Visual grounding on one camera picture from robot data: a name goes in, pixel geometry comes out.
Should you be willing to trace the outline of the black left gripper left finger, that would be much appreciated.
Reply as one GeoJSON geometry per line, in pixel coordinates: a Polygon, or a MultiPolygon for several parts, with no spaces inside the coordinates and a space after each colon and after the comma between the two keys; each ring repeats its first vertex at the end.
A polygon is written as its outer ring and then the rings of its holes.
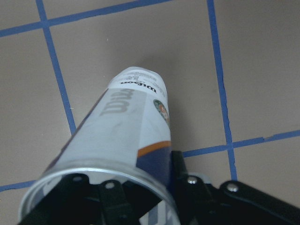
{"type": "Polygon", "coordinates": [[[126,181],[90,184],[85,174],[64,176],[27,214],[22,225],[138,225],[161,199],[126,181]]]}

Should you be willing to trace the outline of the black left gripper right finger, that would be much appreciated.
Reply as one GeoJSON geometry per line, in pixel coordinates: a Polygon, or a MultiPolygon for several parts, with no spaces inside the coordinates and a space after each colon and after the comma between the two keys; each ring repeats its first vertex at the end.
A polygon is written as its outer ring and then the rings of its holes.
{"type": "Polygon", "coordinates": [[[214,200],[201,178],[188,174],[181,151],[172,151],[173,197],[182,225],[212,225],[214,200]]]}

